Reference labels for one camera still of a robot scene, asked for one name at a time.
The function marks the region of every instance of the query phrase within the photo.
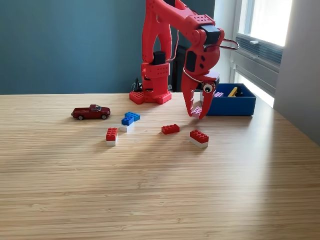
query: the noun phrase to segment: toy car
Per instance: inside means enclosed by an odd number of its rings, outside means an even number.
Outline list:
[[[108,107],[92,104],[90,107],[75,108],[71,113],[71,116],[79,120],[99,118],[105,120],[110,116],[110,109]]]

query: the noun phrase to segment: red lego brick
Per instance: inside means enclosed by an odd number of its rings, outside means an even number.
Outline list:
[[[180,127],[177,124],[170,125],[170,126],[163,126],[161,128],[163,134],[174,134],[180,132]]]
[[[190,137],[194,140],[198,141],[201,144],[209,142],[209,136],[200,132],[199,130],[194,130],[190,132]]]
[[[118,135],[118,129],[116,127],[108,128],[106,132],[105,140],[106,141],[115,141]]]

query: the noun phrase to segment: pink lego brick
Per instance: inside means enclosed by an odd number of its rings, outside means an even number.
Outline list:
[[[214,97],[215,98],[220,98],[220,97],[223,97],[224,96],[224,93],[223,92],[216,92],[215,94],[214,94]]]
[[[192,117],[194,118],[199,118],[200,114],[202,112],[202,107],[197,106],[193,111],[192,111]]]

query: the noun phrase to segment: lego brick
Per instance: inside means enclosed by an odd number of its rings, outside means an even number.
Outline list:
[[[221,97],[223,97],[224,96],[224,93],[223,92],[216,92],[215,94],[214,94],[214,97],[215,98],[221,98]]]
[[[161,128],[161,131],[163,132],[163,134],[167,135],[167,134],[174,134],[174,133],[178,133],[180,132],[180,127],[177,124],[174,125],[169,125],[169,126],[163,126]]]
[[[190,137],[194,140],[198,141],[201,144],[209,142],[209,136],[205,135],[204,133],[200,132],[199,130],[194,130],[190,132]]]
[[[127,132],[131,131],[134,128],[134,126],[135,126],[135,123],[133,122],[129,126],[127,126],[127,125],[120,126],[119,130],[121,132],[126,132],[127,133]]]
[[[129,94],[129,99],[136,104],[143,104],[145,102],[145,94],[141,91],[132,91]]]
[[[116,127],[108,128],[106,132],[105,140],[106,141],[115,141],[118,136],[118,129]]]
[[[228,97],[234,97],[238,91],[238,87],[234,87]]]
[[[118,142],[118,136],[116,136],[114,141],[106,141],[106,145],[108,147],[114,147],[115,145],[117,145],[117,142]]]
[[[200,142],[198,142],[197,140],[193,139],[193,138],[190,137],[190,136],[189,136],[189,141],[190,141],[191,143],[193,143],[194,145],[196,145],[197,147],[201,148],[201,149],[204,149],[204,148],[208,147],[208,145],[209,145],[209,142],[208,142],[208,141],[207,141],[207,142],[204,142],[204,143],[200,143]]]
[[[129,112],[125,113],[124,116],[125,117],[133,117],[135,122],[140,120],[140,115],[137,113],[134,113],[134,112],[129,111]]]
[[[122,119],[121,124],[129,126],[135,121],[135,118],[133,116],[125,116],[124,119]]]
[[[197,106],[197,107],[192,111],[192,117],[199,119],[201,112],[202,112],[202,107]]]

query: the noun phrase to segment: red robotic arm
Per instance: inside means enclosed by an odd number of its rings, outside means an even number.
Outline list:
[[[219,73],[212,71],[220,58],[220,47],[225,33],[215,27],[208,15],[199,15],[180,0],[146,0],[146,15],[142,34],[142,92],[131,92],[130,99],[137,104],[156,102],[164,104],[171,99],[168,76],[172,55],[170,25],[190,42],[181,80],[187,112],[192,116],[194,91],[202,85],[202,119],[209,111],[219,83]],[[161,51],[154,52],[156,38]]]

